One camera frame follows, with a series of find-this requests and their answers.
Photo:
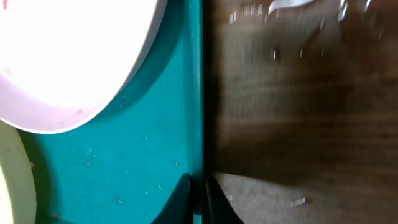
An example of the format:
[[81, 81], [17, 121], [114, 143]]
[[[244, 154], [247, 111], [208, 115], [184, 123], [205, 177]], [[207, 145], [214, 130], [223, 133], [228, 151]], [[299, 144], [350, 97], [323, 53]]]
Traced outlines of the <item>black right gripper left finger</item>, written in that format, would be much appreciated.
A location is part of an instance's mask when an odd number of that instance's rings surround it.
[[179, 179], [163, 209], [151, 224], [193, 223], [192, 178], [185, 173]]

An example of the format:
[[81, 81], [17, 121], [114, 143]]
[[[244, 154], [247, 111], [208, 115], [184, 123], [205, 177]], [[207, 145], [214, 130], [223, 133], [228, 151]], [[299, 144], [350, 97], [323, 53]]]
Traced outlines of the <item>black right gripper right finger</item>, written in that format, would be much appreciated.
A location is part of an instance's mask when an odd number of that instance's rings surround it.
[[206, 179], [205, 190], [203, 209], [205, 224], [244, 224], [213, 176]]

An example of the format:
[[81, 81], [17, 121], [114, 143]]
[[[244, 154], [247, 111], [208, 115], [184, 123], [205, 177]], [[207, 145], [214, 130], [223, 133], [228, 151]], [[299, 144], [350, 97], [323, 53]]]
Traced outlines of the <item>teal plastic tray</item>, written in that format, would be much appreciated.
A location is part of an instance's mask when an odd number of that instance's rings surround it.
[[146, 60], [97, 117], [72, 131], [21, 132], [37, 223], [152, 223], [185, 173], [203, 221], [200, 1], [169, 1]]

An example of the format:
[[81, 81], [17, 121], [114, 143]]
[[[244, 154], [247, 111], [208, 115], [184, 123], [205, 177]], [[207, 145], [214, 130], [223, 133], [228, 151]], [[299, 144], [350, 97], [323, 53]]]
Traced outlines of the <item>yellow plate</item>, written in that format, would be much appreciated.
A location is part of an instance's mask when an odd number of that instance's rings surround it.
[[1, 122], [1, 224], [34, 224], [36, 191], [19, 133]]

